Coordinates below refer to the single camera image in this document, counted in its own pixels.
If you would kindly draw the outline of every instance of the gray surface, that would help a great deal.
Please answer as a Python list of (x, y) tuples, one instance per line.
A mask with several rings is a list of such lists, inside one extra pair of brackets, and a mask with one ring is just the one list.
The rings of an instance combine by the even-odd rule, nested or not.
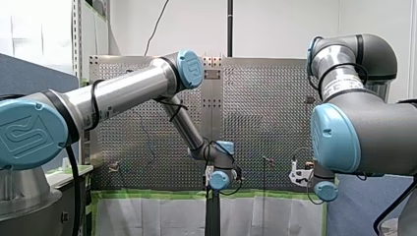
[(38, 206), (50, 195), (41, 167), (0, 170), (0, 215)]
[[(72, 75), (0, 54), (0, 94), (30, 94), (47, 89), (65, 92), (78, 87), (79, 81)], [(74, 145), (73, 149), (78, 156), (78, 146)], [(61, 151), (43, 165), (43, 169), (46, 171), (60, 166), (65, 156), (67, 153)]]
[(349, 117), (359, 138), (358, 172), (413, 175), (417, 169), (417, 109), (411, 104), (385, 104), (365, 92), (333, 98)]
[(61, 213), (64, 202), (59, 191), (54, 191), (41, 207), (25, 210), (24, 213), (5, 219), (0, 216), (2, 235), (62, 236)]
[[(328, 236), (375, 235), (375, 219), (410, 185), (411, 178), (386, 176), (360, 181), (337, 175), (337, 199), (328, 204)], [(405, 202), (388, 218), (398, 217)]]
[(413, 236), (417, 232), (417, 191), (414, 191), (398, 219), (398, 235)]

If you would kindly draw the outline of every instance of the black cable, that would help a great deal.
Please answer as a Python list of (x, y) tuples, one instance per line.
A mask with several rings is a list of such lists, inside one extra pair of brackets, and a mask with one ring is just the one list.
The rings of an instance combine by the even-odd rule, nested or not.
[(414, 179), (410, 186), (408, 186), (408, 188), (405, 189), (405, 191), (386, 210), (384, 210), (384, 212), (382, 212), (380, 216), (378, 216), (373, 225), (374, 231), (377, 235), (380, 235), (379, 227), (383, 219), (385, 219), (387, 215), (389, 215), (396, 207), (398, 207), (398, 205), (400, 205), (402, 201), (404, 201), (408, 197), (408, 195), (410, 195), (414, 191), (416, 187), (417, 179)]
[(25, 96), (25, 95), (23, 95), (23, 94), (5, 94), (5, 95), (0, 95), (0, 101), (7, 100), (7, 99), (21, 98), (23, 96)]
[(323, 39), (322, 36), (316, 36), (312, 43), (310, 44), (308, 51), (309, 57), (307, 58), (307, 80), (309, 81), (310, 86), (315, 89), (319, 90), (319, 88), (312, 82), (313, 72), (312, 72), (312, 61), (313, 61), (313, 48), (316, 45), (316, 42), (319, 39)]
[(239, 192), (239, 190), (242, 188), (242, 185), (243, 185), (243, 180), (239, 180), (239, 187), (237, 187), (237, 189), (235, 190), (235, 191), (233, 191), (233, 192), (231, 192), (231, 193), (223, 193), (223, 192), (221, 192), (221, 191), (218, 191), (221, 195), (224, 195), (224, 196), (231, 196), (231, 195), (234, 195), (234, 194), (236, 194), (237, 192)]
[(356, 177), (360, 180), (360, 181), (366, 181), (368, 179), (368, 176), (364, 173), (364, 177), (362, 178), (360, 175), (356, 175)]
[(365, 85), (368, 82), (368, 71), (362, 65), (359, 65), (359, 64), (353, 63), (353, 62), (346, 62), (346, 63), (340, 63), (340, 64), (332, 65), (319, 78), (318, 92), (319, 92), (319, 96), (320, 96), (321, 100), (323, 100), (322, 89), (321, 89), (323, 80), (328, 75), (328, 73), (330, 73), (332, 70), (334, 70), (338, 67), (341, 67), (341, 66), (353, 66), (353, 67), (355, 67), (355, 69), (359, 69), (360, 71), (362, 71), (363, 77), (364, 77), (362, 84)]
[(97, 127), (98, 122), (100, 121), (100, 111), (98, 109), (97, 98), (95, 97), (95, 89), (97, 88), (98, 83), (103, 82), (104, 80), (96, 80), (91, 85), (91, 104), (94, 109), (94, 117), (91, 115), (92, 125), (86, 131), (90, 131)]
[(223, 152), (225, 152), (232, 159), (232, 164), (234, 164), (234, 162), (235, 162), (234, 157), (233, 157), (233, 155), (226, 148), (224, 148), (222, 145), (220, 145), (216, 141), (211, 141), (209, 144), (210, 145), (215, 144), (217, 147), (219, 147), (220, 149), (222, 149)]
[(145, 55), (144, 55), (144, 56), (147, 56), (147, 54), (148, 54), (150, 41), (151, 41), (151, 40), (153, 39), (153, 37), (155, 36), (157, 26), (159, 25), (159, 21), (160, 21), (160, 19), (162, 18), (163, 12), (165, 12), (165, 8), (166, 8), (166, 5), (168, 5), (168, 2), (169, 2), (169, 0), (166, 0), (165, 4), (163, 5), (162, 11), (160, 12), (160, 14), (159, 14), (159, 18), (157, 19), (156, 24), (155, 24), (155, 27), (154, 27), (154, 29), (153, 29), (153, 33), (152, 33), (152, 35), (150, 36), (150, 38), (149, 38), (149, 40), (148, 40), (147, 49), (145, 50)]
[(312, 200), (312, 197), (310, 196), (309, 188), (311, 187), (310, 183), (311, 183), (312, 177), (313, 177), (313, 171), (310, 173), (309, 181), (307, 182), (307, 187), (306, 187), (307, 197), (309, 198), (310, 202), (312, 202), (312, 204), (314, 204), (314, 205), (322, 205), (325, 201), (321, 201), (321, 202), (318, 202), (317, 203), (317, 202), (314, 202)]
[(172, 122), (172, 120), (175, 118), (175, 116), (178, 115), (178, 113), (180, 112), (181, 108), (184, 108), (185, 110), (188, 110), (188, 107), (183, 105), (183, 101), (181, 100), (180, 104), (174, 104), (174, 103), (169, 103), (169, 102), (165, 102), (165, 101), (161, 101), (161, 100), (155, 100), (156, 102), (159, 102), (161, 104), (165, 104), (165, 105), (170, 105), (170, 106), (178, 106), (177, 110), (175, 111), (175, 113), (169, 118), (169, 122)]
[(313, 151), (310, 147), (298, 147), (297, 149), (295, 149), (292, 154), (291, 154), (291, 159), (292, 160), (296, 160), (296, 156), (298, 154), (298, 152), (300, 152), (301, 150), (309, 150), (309, 151)]
[(74, 179), (74, 226), (73, 226), (73, 236), (79, 235), (80, 230), (80, 220), (81, 220), (81, 187), (80, 187), (80, 175), (77, 166), (77, 160), (74, 155), (73, 149), (71, 146), (65, 147), (65, 150), (68, 153), (68, 158), (70, 159), (71, 170), (73, 172)]

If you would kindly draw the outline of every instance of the perforated metal panel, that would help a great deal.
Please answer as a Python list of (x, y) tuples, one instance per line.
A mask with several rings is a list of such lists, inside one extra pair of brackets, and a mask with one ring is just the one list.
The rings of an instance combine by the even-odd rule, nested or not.
[[(266, 157), (274, 160), (274, 166), (266, 167), (266, 188), (293, 190), (291, 155), (311, 147), (310, 115), (318, 103), (307, 83), (305, 60), (225, 58), (222, 63), (221, 136), (235, 143), (245, 188), (264, 186)], [(300, 164), (312, 158), (309, 151), (297, 157)]]
[[(150, 60), (93, 57), (91, 77), (114, 78), (145, 67)], [(261, 189), (265, 177), (268, 189), (299, 190), (288, 179), (290, 158), (295, 149), (311, 146), (309, 118), (318, 103), (307, 83), (305, 61), (222, 58), (219, 62), (206, 69), (219, 70), (220, 78), (208, 74), (201, 88), (179, 95), (196, 126), (212, 130), (213, 139), (235, 143), (235, 159), (244, 171), (243, 188)], [(94, 171), (95, 189), (202, 187), (203, 163), (187, 156), (181, 137), (154, 101), (103, 122), (91, 133), (91, 156), (101, 162)], [(267, 164), (265, 175), (263, 157), (274, 159), (275, 165)], [(311, 153), (301, 151), (297, 157), (304, 163)], [(110, 172), (116, 163), (118, 171)]]
[[(150, 57), (96, 57), (94, 79), (111, 79), (144, 68)], [(201, 126), (201, 91), (179, 94)], [(157, 190), (201, 189), (203, 164), (187, 155), (187, 147), (169, 123), (161, 105), (148, 101), (101, 123), (91, 134), (91, 162), (95, 189), (139, 188)]]

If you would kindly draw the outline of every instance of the metal pole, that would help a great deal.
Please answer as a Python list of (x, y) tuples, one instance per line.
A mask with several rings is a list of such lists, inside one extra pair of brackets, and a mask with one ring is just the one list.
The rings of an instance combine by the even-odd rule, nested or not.
[(211, 198), (206, 201), (206, 230), (205, 236), (220, 236), (220, 194), (211, 191)]
[(233, 56), (233, 0), (227, 1), (227, 57)]
[(220, 236), (220, 193), (218, 190), (212, 191), (212, 236)]

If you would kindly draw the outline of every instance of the silver arm segment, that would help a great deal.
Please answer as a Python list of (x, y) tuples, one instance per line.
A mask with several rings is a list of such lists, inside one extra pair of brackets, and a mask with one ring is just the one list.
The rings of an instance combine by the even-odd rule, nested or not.
[[(163, 59), (153, 59), (149, 66), (97, 84), (95, 96), (99, 110), (99, 122), (107, 120), (132, 107), (159, 96), (169, 96), (176, 92), (176, 78), (169, 63)], [(79, 134), (91, 127), (94, 109), (91, 102), (91, 87), (75, 89), (66, 93), (53, 91), (65, 105), (74, 120)], [(44, 93), (36, 93), (23, 99), (50, 103)]]
[(181, 100), (175, 95), (171, 98), (166, 98), (163, 101), (163, 109), (165, 110), (168, 117), (173, 117), (172, 124), (174, 124), (187, 147), (189, 149), (201, 148), (205, 141), (200, 135), (187, 111), (185, 109), (181, 109), (181, 107), (178, 106), (181, 105)]

